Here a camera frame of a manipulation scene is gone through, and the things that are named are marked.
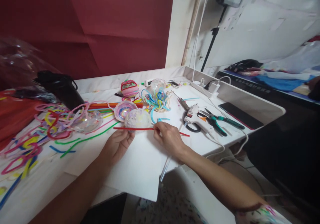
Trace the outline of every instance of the red bag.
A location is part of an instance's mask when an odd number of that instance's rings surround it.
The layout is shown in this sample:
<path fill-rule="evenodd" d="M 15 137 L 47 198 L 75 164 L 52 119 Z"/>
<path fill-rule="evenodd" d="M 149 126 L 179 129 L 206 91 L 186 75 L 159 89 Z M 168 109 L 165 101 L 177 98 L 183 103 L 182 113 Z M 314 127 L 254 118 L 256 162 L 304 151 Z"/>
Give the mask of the red bag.
<path fill-rule="evenodd" d="M 44 102 L 31 99 L 18 99 L 10 96 L 14 90 L 0 92 L 0 151 L 15 135 L 34 119 L 39 111 L 34 108 Z"/>

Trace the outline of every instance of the phone screen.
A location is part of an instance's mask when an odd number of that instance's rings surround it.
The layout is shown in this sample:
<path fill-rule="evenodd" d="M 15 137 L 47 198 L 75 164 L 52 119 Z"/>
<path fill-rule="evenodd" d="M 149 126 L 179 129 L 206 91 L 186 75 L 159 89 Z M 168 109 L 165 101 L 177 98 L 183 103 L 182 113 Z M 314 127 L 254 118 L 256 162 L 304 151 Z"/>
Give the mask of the phone screen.
<path fill-rule="evenodd" d="M 218 106 L 251 130 L 258 129 L 259 127 L 263 126 L 262 122 L 258 121 L 251 115 L 245 113 L 243 110 L 240 110 L 238 107 L 229 102 Z"/>

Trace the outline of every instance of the sleeve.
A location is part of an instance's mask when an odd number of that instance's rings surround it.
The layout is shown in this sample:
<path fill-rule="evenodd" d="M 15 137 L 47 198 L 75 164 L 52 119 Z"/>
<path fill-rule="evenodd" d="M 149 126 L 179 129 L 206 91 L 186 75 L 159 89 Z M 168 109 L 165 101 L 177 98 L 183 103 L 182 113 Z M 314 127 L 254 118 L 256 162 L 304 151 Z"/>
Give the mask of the sleeve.
<path fill-rule="evenodd" d="M 290 224 L 279 212 L 271 206 L 258 204 L 247 210 L 235 213 L 237 224 Z"/>

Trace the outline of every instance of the hand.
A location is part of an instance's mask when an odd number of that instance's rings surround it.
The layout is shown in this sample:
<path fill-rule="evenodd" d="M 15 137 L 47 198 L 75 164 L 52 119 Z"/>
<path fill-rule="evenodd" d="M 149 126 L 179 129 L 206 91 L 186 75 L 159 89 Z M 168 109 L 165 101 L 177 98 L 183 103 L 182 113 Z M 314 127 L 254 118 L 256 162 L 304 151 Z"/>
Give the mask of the hand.
<path fill-rule="evenodd" d="M 100 156 L 108 162 L 108 165 L 115 165 L 126 153 L 134 139 L 134 133 L 127 130 L 116 130 L 107 140 Z"/>
<path fill-rule="evenodd" d="M 178 128 L 165 123 L 157 122 L 154 126 L 153 137 L 162 145 L 172 156 L 180 159 L 186 145 L 181 139 Z"/>

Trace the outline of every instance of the red fabric backdrop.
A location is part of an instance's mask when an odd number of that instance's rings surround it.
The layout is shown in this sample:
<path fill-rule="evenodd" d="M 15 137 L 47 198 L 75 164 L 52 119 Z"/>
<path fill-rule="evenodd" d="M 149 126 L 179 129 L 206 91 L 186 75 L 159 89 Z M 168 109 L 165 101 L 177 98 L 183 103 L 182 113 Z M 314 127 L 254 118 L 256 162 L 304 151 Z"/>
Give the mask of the red fabric backdrop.
<path fill-rule="evenodd" d="M 0 0 L 0 35 L 74 79 L 165 67 L 173 0 Z"/>

